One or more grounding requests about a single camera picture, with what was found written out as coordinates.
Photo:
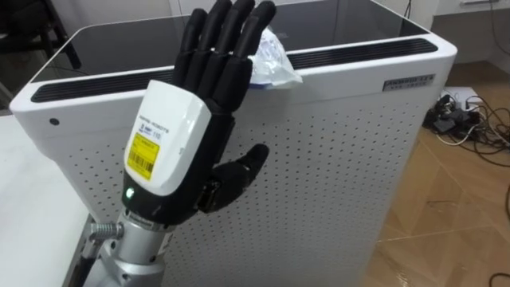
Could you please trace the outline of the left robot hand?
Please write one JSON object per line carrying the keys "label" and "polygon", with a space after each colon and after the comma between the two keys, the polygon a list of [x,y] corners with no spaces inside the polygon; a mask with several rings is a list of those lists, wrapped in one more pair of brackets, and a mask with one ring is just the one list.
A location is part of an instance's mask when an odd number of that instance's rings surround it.
{"label": "left robot hand", "polygon": [[126,213],[177,226],[236,201],[269,157],[258,143],[223,162],[253,74],[253,55],[276,15],[271,1],[195,9],[170,82],[148,83],[124,156]]}

